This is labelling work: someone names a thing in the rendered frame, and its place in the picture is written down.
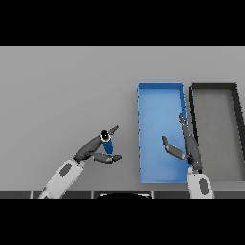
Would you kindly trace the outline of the blue bin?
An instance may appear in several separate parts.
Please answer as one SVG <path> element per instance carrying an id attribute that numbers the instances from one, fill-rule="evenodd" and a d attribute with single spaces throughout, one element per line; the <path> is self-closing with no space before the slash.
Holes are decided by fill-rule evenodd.
<path id="1" fill-rule="evenodd" d="M 139 82 L 138 147 L 140 182 L 186 183 L 187 160 L 165 151 L 162 137 L 182 151 L 185 140 L 179 114 L 187 121 L 186 98 L 182 82 Z"/>

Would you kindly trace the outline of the blue pipe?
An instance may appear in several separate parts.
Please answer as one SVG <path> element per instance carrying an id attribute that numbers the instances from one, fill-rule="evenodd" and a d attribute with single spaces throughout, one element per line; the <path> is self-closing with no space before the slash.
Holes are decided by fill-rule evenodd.
<path id="1" fill-rule="evenodd" d="M 113 145 L 110 134 L 106 130 L 102 130 L 100 134 L 104 150 L 107 154 L 113 153 Z"/>

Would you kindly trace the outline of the dark grey bin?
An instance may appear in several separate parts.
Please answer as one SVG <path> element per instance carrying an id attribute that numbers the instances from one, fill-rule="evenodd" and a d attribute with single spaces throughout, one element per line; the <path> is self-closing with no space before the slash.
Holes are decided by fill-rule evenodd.
<path id="1" fill-rule="evenodd" d="M 193 133 L 212 181 L 245 181 L 245 123 L 236 83 L 193 83 Z"/>

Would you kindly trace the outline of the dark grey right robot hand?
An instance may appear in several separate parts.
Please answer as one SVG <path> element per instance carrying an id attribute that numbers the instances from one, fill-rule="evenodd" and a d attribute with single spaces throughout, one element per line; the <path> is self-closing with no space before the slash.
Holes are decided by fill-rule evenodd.
<path id="1" fill-rule="evenodd" d="M 182 151 L 180 148 L 171 145 L 168 142 L 167 138 L 163 136 L 162 141 L 163 141 L 163 146 L 165 147 L 165 151 L 170 155 L 176 157 L 177 159 L 180 160 L 187 159 L 188 163 L 192 165 L 193 171 L 201 173 L 203 167 L 202 167 L 202 158 L 198 147 L 198 143 L 196 142 L 194 136 L 189 133 L 187 123 L 182 114 L 179 114 L 179 122 L 182 126 L 186 151 Z"/>

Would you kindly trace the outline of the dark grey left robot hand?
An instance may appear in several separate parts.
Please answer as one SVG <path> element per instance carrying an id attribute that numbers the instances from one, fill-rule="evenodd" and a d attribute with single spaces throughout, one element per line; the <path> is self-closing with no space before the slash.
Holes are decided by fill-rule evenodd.
<path id="1" fill-rule="evenodd" d="M 112 140 L 112 135 L 115 133 L 115 131 L 118 128 L 119 127 L 116 125 L 115 127 L 106 130 L 110 134 L 111 140 Z M 105 163 L 105 164 L 112 164 L 113 162 L 117 162 L 122 158 L 121 155 L 114 155 L 113 153 L 107 154 L 105 152 L 100 135 L 94 137 L 88 143 L 86 143 L 74 155 L 73 159 L 77 163 L 80 163 L 81 161 L 88 160 L 90 157 L 92 157 L 95 161 Z"/>

